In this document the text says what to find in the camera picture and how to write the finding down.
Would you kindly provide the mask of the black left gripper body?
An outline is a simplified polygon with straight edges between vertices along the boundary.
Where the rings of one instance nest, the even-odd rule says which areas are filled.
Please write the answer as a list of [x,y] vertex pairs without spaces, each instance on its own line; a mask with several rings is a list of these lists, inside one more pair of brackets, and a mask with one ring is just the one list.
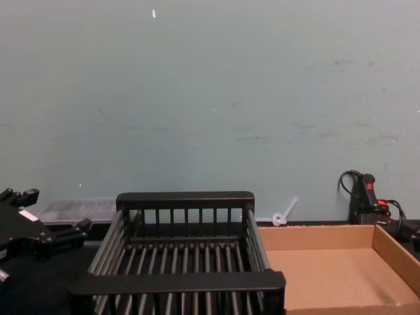
[[18,257],[46,259],[52,241],[52,232],[36,216],[1,204],[1,263]]

